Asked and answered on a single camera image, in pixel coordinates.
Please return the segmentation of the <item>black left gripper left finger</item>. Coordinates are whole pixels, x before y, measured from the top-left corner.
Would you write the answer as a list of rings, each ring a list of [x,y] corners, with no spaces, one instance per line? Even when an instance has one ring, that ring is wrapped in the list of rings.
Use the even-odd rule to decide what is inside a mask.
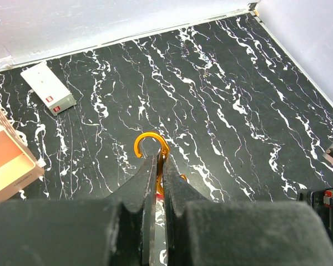
[[[157,157],[102,199],[0,203],[0,265],[152,265]]]

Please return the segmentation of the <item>red key tag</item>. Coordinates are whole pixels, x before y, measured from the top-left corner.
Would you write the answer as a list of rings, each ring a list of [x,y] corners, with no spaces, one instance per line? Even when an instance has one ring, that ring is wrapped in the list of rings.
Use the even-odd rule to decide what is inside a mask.
[[[157,194],[156,194],[156,197],[157,197],[157,200],[158,200],[158,201],[160,201],[160,202],[164,202],[164,196],[163,196],[163,195],[157,193]]]

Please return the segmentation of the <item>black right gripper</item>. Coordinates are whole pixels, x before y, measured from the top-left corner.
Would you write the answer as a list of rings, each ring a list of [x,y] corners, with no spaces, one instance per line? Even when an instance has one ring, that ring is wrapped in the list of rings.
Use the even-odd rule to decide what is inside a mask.
[[[333,243],[333,188],[300,190],[296,200],[307,203],[320,216]]]

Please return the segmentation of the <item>orange S-shaped carabiner keyring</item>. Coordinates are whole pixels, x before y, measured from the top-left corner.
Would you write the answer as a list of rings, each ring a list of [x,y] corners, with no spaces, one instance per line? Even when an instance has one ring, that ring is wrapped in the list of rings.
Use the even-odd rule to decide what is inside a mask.
[[[144,155],[142,142],[145,140],[153,140],[159,145],[155,154]],[[165,200],[171,191],[183,193],[190,186],[186,175],[178,170],[171,158],[171,148],[163,135],[154,131],[143,132],[135,139],[133,150],[137,158],[144,159],[134,175],[139,178],[134,188],[141,188],[142,182],[145,182],[148,184],[148,190],[155,190],[155,193],[163,195]]]

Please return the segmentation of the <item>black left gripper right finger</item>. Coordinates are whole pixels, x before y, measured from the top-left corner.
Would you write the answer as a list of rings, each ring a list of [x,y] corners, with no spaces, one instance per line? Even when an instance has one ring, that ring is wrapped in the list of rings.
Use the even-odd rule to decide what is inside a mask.
[[[169,265],[333,265],[320,217],[297,201],[216,203],[163,166]]]

